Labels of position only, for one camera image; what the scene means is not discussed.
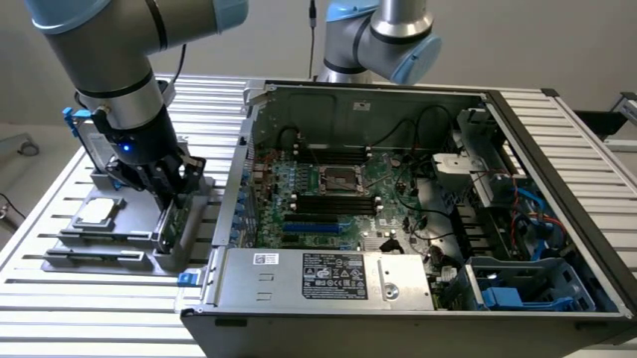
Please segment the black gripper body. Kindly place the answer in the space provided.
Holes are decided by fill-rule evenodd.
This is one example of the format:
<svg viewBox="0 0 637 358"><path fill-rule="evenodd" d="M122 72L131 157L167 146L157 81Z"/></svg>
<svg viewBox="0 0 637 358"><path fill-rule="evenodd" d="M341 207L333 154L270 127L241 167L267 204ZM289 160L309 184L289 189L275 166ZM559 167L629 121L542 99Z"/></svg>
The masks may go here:
<svg viewBox="0 0 637 358"><path fill-rule="evenodd" d="M150 165L167 157L178 158L182 154L166 107L143 126L130 130L111 128L104 136L118 158L127 165Z"/></svg>

